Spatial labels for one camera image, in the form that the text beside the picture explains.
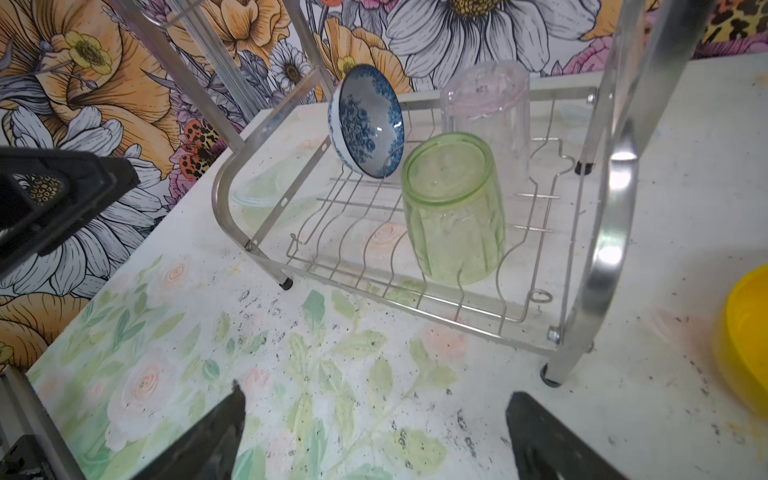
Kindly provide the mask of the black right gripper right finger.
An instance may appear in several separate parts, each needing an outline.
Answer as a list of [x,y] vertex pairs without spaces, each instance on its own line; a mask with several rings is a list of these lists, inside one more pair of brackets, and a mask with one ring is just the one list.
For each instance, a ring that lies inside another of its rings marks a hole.
[[506,422],[521,479],[625,477],[526,392],[512,394]]

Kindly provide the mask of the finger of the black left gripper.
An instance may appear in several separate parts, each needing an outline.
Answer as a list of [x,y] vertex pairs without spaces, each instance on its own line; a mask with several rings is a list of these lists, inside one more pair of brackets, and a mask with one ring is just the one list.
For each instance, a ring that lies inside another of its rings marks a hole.
[[1,275],[47,255],[139,185],[125,158],[84,151],[1,149]]

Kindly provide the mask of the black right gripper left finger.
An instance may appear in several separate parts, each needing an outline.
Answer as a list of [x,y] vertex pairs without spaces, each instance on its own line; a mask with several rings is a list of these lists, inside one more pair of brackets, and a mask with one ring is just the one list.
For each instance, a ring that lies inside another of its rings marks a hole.
[[134,479],[231,479],[246,422],[246,396],[232,391]]

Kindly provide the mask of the yellow plastic bowl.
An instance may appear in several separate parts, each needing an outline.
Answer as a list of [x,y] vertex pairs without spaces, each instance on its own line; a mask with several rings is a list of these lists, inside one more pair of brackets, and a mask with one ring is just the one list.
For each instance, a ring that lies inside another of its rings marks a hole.
[[712,347],[731,391],[760,419],[767,418],[767,267],[745,275],[731,290]]

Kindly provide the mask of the green glass tumbler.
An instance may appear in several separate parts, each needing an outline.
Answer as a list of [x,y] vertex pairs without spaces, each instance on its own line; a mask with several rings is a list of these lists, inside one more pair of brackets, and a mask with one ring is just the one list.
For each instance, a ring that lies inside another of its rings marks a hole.
[[420,144],[401,174],[407,233],[422,273],[466,287],[495,272],[506,251],[506,222],[495,160],[471,133]]

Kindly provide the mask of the clear pink glass tumbler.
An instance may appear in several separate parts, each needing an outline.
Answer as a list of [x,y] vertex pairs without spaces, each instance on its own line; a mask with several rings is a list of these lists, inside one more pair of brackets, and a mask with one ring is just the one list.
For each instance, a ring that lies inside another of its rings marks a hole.
[[524,192],[529,181],[529,85],[521,63],[488,61],[458,71],[440,91],[442,131],[483,139],[507,196]]

